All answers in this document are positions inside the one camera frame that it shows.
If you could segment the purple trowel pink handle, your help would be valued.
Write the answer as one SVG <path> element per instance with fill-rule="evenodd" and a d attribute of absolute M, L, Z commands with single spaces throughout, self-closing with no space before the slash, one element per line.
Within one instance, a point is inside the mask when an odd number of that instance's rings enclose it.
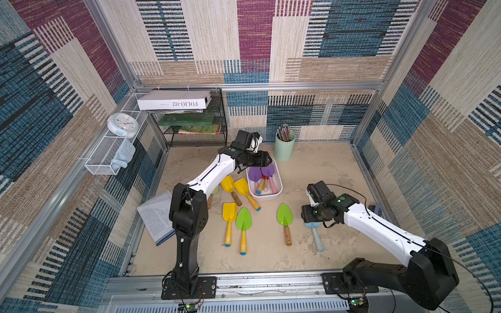
<path fill-rule="evenodd" d="M 257 183 L 262 178 L 261 168 L 259 167 L 250 167 L 249 170 L 249 179 L 254 183 L 254 191 L 257 189 Z"/>
<path fill-rule="evenodd" d="M 275 174 L 275 167 L 274 167 L 273 163 L 269 164 L 269 165 L 268 165 L 268 166 L 266 166 L 266 167 L 262 167 L 262 168 L 261 168 L 261 171 L 262 171 L 262 174 L 263 174 L 264 176 L 269 177 L 271 190 L 272 190 L 272 192 L 273 192 L 274 194 L 277 194 L 277 193 L 278 193 L 278 190 L 277 190 L 277 187 L 276 187 L 275 181 L 273 180 L 273 175 Z"/>

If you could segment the green book on shelf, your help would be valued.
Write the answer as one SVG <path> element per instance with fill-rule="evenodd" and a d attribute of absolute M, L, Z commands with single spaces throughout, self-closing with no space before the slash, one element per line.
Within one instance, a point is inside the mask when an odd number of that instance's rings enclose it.
<path fill-rule="evenodd" d="M 212 113 L 168 114 L 160 118 L 158 125 L 162 127 L 206 126 L 212 125 L 215 116 Z"/>

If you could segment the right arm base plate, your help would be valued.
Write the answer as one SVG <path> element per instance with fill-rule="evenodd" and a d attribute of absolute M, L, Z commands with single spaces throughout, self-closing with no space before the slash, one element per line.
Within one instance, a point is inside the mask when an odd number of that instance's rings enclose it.
<path fill-rule="evenodd" d="M 379 292 L 378 286 L 362 285 L 358 282 L 345 280 L 343 272 L 322 273 L 320 276 L 327 295 Z"/>

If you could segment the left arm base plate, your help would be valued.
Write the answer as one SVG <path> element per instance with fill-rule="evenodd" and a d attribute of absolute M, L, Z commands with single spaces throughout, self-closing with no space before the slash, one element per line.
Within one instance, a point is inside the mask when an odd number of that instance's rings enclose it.
<path fill-rule="evenodd" d="M 214 299 L 217 291 L 216 276 L 198 276 L 192 282 L 177 282 L 167 276 L 162 281 L 162 300 Z"/>

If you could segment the colourful book on shelf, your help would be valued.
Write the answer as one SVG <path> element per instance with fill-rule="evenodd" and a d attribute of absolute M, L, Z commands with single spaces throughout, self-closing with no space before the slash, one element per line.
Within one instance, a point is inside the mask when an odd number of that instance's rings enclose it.
<path fill-rule="evenodd" d="M 183 126 L 178 130 L 178 134 L 182 135 L 218 135 L 221 130 L 221 125 L 197 125 Z"/>

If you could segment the white plastic storage box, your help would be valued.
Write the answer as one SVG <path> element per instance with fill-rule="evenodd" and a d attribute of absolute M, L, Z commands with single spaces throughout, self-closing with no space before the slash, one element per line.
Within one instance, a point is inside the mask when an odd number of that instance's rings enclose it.
<path fill-rule="evenodd" d="M 261 172 L 259 179 L 257 167 L 246 169 L 249 194 L 259 201 L 274 200 L 283 191 L 278 165 L 274 158 L 271 160 L 272 163 L 266 167 L 265 172 Z"/>

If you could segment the white folio box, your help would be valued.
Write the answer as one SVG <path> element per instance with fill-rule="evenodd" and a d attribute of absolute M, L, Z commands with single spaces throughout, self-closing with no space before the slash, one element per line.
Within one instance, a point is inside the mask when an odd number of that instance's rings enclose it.
<path fill-rule="evenodd" d="M 210 102 L 210 91 L 154 90 L 138 99 L 138 107 L 141 110 L 204 110 Z"/>

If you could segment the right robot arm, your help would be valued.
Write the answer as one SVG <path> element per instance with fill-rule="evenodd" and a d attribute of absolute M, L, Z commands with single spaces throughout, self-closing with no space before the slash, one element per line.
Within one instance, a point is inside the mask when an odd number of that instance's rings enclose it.
<path fill-rule="evenodd" d="M 305 222 L 347 225 L 385 248 L 398 264 L 374 263 L 355 258 L 343 267 L 342 281 L 349 291 L 378 286 L 407 294 L 427 310 L 435 310 L 459 284 L 459 276 L 447 245 L 437 238 L 426 240 L 374 215 L 348 194 L 327 202 L 311 200 L 302 206 Z"/>

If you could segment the light blue cloth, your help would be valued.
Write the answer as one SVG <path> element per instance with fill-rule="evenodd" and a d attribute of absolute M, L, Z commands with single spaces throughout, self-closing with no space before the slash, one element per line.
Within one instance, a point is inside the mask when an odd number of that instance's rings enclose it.
<path fill-rule="evenodd" d="M 128 139 L 124 139 L 111 161 L 111 168 L 113 171 L 128 167 L 128 164 L 133 159 L 135 152 L 135 146 Z"/>

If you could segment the open white book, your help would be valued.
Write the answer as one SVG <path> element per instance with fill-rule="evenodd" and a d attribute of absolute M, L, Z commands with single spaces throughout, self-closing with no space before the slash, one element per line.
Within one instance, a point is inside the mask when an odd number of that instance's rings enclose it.
<path fill-rule="evenodd" d="M 137 211 L 156 246 L 175 235 L 175 229 L 169 218 L 171 203 L 171 192 L 166 190 L 137 207 Z"/>

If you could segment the grey hole punch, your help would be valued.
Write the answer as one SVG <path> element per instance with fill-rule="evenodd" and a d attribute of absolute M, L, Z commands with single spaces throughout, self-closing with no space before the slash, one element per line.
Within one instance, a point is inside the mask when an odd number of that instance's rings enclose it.
<path fill-rule="evenodd" d="M 375 205 L 370 205 L 369 210 L 372 211 L 375 215 L 383 216 L 384 208 L 380 203 L 376 203 Z"/>

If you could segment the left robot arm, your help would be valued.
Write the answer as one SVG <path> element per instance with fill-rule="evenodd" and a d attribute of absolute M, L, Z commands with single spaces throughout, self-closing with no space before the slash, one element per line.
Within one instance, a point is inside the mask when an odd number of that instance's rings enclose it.
<path fill-rule="evenodd" d="M 271 162 L 267 151 L 251 150 L 233 143 L 221 148 L 214 161 L 199 176 L 187 184 L 178 183 L 174 187 L 169 219 L 176 232 L 176 264 L 170 277 L 163 282 L 164 291 L 189 297 L 199 287 L 198 240 L 208 221 L 207 199 L 215 187 L 235 170 L 265 167 Z"/>

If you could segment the coloured pencils bundle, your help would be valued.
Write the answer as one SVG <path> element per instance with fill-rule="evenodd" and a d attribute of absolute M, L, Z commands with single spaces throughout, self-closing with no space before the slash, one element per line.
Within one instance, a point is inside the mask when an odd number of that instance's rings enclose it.
<path fill-rule="evenodd" d="M 289 125 L 282 124 L 277 129 L 278 138 L 283 142 L 290 142 L 292 140 L 291 130 Z"/>

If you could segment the light blue trowel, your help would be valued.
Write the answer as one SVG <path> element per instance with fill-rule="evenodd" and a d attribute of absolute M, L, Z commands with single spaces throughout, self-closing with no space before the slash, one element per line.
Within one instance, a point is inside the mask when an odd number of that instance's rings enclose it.
<path fill-rule="evenodd" d="M 312 231 L 314 242 L 315 242 L 315 245 L 316 245 L 318 252 L 323 252 L 324 247 L 323 247 L 322 241 L 320 239 L 320 236 L 319 236 L 318 230 L 317 230 L 319 227 L 321 227 L 321 223 L 320 222 L 306 222 L 304 225 L 305 225 L 305 227 L 309 228 Z"/>

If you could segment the mint green pencil cup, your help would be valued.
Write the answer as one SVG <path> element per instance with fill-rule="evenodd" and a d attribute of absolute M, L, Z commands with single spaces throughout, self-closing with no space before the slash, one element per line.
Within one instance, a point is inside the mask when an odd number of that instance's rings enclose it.
<path fill-rule="evenodd" d="M 275 159 L 281 162 L 290 160 L 294 150 L 295 141 L 296 141 L 296 133 L 293 130 L 290 131 L 289 141 L 283 141 L 281 139 L 279 132 L 277 132 L 275 136 L 275 147 L 274 147 Z"/>

